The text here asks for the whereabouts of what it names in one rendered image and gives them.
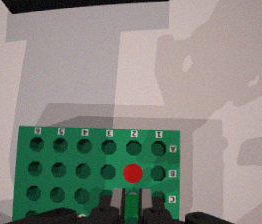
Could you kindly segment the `green tube rack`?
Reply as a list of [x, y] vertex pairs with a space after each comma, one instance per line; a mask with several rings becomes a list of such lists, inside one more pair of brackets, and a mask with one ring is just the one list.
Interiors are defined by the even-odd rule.
[[[129, 164], [140, 181], [125, 180]], [[19, 126], [12, 221], [60, 207], [89, 216], [114, 188], [151, 189], [179, 219], [180, 130]]]

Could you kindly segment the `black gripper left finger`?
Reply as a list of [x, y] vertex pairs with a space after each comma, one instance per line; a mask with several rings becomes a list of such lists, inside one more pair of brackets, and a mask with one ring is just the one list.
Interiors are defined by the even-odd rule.
[[124, 224], [123, 208], [125, 221], [125, 188], [114, 188], [112, 195], [100, 198], [98, 207], [89, 214], [91, 217], [77, 218], [75, 210], [58, 208], [5, 224]]

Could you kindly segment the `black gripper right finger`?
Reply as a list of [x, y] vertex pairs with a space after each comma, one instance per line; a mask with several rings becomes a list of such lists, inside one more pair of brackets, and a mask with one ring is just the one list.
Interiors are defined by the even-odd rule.
[[164, 208], [162, 198], [151, 198], [151, 189], [139, 189], [138, 224], [234, 224], [203, 212], [188, 213], [185, 221], [180, 221]]

